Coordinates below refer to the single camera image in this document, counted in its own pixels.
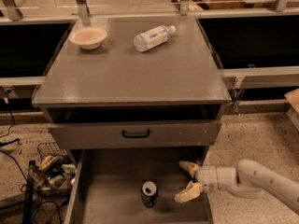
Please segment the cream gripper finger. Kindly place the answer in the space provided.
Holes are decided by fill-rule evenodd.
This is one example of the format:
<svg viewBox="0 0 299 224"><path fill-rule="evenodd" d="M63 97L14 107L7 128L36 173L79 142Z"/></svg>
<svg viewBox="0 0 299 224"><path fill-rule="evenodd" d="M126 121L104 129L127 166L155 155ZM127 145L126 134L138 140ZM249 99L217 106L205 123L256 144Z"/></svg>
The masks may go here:
<svg viewBox="0 0 299 224"><path fill-rule="evenodd" d="M190 174L191 178L195 178L197 170L199 169L199 166L196 163L189 161L180 161L178 165L181 169L187 171Z"/></svg>
<svg viewBox="0 0 299 224"><path fill-rule="evenodd" d="M204 188L200 183L190 181L184 190L175 195L175 201L177 203L186 203L199 197L203 190Z"/></svg>

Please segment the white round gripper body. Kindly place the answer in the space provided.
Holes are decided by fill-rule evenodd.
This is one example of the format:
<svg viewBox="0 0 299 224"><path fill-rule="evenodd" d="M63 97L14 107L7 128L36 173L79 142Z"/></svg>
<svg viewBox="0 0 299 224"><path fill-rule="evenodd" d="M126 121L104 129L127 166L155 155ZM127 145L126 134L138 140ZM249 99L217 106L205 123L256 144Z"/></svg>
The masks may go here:
<svg viewBox="0 0 299 224"><path fill-rule="evenodd" d="M203 186L205 193L218 191L217 169L215 166L200 167L196 172L195 179Z"/></svg>

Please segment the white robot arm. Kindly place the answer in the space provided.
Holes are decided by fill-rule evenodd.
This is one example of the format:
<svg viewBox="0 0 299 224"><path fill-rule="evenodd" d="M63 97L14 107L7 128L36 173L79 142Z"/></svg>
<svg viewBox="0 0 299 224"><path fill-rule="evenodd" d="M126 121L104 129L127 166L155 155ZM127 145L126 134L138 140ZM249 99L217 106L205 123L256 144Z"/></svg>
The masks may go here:
<svg viewBox="0 0 299 224"><path fill-rule="evenodd" d="M236 167L199 166L180 161L194 182L175 196L177 203L186 203L204 193L226 191L238 198L258 199L266 191L299 214L299 184L279 175L260 163L243 159Z"/></svg>

